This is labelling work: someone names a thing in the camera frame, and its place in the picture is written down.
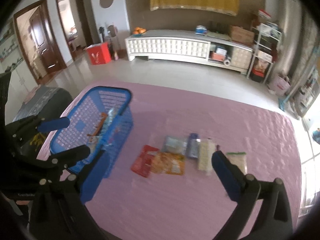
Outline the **green top wafer packet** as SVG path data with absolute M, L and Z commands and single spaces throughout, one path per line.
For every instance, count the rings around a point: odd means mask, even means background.
M 247 174 L 246 152 L 228 152 L 226 153 L 226 157 L 233 165 L 236 165 L 243 174 Z

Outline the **blue striped cookie bag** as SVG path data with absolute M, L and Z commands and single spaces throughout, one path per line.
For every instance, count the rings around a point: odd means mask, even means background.
M 107 133 L 107 130 L 110 128 L 118 112 L 119 107 L 112 107 L 108 112 L 105 112 L 108 114 L 108 117 L 105 120 L 99 134 L 93 137 L 88 137 L 87 146 L 89 147 L 91 153 L 96 152 L 98 148 L 100 148 L 103 145 L 103 138 Z

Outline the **clear cracker pack white band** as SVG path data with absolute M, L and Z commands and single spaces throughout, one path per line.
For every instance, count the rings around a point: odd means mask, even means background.
M 216 143 L 212 139 L 203 139 L 200 142 L 199 156 L 197 161 L 197 168 L 199 171 L 210 174 L 213 170 L 212 155 L 216 151 Z

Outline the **dark blue gum packet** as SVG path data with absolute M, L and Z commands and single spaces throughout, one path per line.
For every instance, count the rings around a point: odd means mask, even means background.
M 197 133 L 190 133 L 185 155 L 191 159 L 197 159 L 200 151 L 200 138 Z

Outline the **blue plastic basket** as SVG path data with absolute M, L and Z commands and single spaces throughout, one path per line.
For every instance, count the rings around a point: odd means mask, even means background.
M 89 156 L 67 168 L 67 171 L 78 174 L 103 150 L 107 158 L 103 161 L 104 177 L 109 177 L 133 128 L 131 99 L 131 91 L 125 88 L 97 86 L 90 89 L 67 115 L 69 126 L 53 136 L 51 154 L 88 146 Z

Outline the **orange noodle snack packet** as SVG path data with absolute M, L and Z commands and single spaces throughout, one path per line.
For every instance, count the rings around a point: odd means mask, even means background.
M 108 117 L 107 113 L 104 113 L 104 112 L 101 113 L 100 120 L 99 120 L 97 126 L 95 127 L 95 130 L 91 134 L 87 134 L 87 136 L 93 137 L 93 136 L 98 135 L 100 130 L 101 130 L 101 128 L 102 128 L 102 126 L 103 126 L 103 124 L 104 124 L 104 122 L 105 122 L 105 120 L 107 119 L 107 117 Z

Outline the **yellow chips snack packet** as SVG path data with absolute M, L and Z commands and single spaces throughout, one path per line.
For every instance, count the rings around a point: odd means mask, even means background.
M 151 172 L 157 174 L 184 175 L 185 156 L 181 154 L 158 152 L 152 160 Z

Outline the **light blue cracker packet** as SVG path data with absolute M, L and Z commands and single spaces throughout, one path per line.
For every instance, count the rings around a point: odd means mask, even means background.
M 162 146 L 162 152 L 185 155 L 187 139 L 166 136 Z

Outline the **red snack packet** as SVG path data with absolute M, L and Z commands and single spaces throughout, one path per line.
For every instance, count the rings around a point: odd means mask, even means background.
M 158 148 L 144 145 L 139 156 L 131 165 L 131 171 L 144 178 L 148 178 L 151 173 L 152 161 L 158 152 Z

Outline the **brown wooden door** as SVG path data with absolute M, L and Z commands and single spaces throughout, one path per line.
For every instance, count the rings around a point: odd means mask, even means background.
M 47 0 L 39 0 L 13 15 L 22 56 L 39 85 L 66 68 L 50 22 Z

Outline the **pink shopping bag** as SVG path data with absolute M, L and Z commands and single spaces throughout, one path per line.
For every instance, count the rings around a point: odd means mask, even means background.
M 277 96 L 283 96 L 290 88 L 290 80 L 288 76 L 277 74 L 268 84 L 269 90 L 273 91 Z

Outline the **red gift box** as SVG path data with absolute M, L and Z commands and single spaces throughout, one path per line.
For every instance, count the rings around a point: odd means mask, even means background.
M 85 51 L 93 65 L 107 64 L 112 60 L 107 42 L 90 45 Z

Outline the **white tufted tv cabinet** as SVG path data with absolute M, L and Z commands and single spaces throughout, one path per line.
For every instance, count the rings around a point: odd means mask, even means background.
M 192 31 L 149 30 L 125 39 L 129 61 L 138 56 L 153 60 L 196 63 L 246 74 L 253 49 L 228 39 Z

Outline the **white metal shelf rack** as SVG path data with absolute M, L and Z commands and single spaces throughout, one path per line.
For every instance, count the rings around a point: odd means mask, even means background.
M 247 77 L 252 81 L 265 84 L 278 59 L 282 32 L 277 24 L 271 22 L 251 27 L 251 31 L 254 33 L 254 43 Z

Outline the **cardboard box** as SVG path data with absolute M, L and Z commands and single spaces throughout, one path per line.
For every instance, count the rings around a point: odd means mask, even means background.
M 254 43 L 255 33 L 239 26 L 231 25 L 229 35 L 234 42 L 251 46 Z

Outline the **oranges on plate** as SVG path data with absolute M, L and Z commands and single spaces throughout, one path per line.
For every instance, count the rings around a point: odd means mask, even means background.
M 132 34 L 133 35 L 142 35 L 144 33 L 146 33 L 146 29 L 141 28 L 141 27 L 136 27 Z

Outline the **tissue box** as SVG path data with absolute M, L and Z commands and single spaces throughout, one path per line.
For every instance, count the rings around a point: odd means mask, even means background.
M 205 26 L 202 25 L 197 25 L 196 29 L 195 29 L 195 34 L 197 35 L 206 35 L 207 33 L 207 28 Z

